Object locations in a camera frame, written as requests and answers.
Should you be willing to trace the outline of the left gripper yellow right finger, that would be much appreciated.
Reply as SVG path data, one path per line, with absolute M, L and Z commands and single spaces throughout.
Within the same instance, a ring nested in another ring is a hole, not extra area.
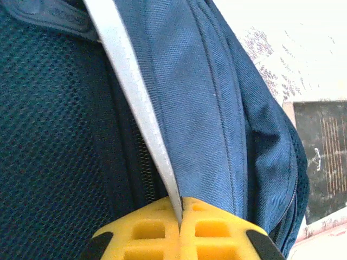
M 284 259 L 255 224 L 195 198 L 183 205 L 180 259 Z

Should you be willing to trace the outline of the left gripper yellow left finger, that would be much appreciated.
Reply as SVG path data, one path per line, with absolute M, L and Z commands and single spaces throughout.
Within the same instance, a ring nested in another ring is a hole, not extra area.
M 177 219 L 168 197 L 100 228 L 81 259 L 179 259 Z

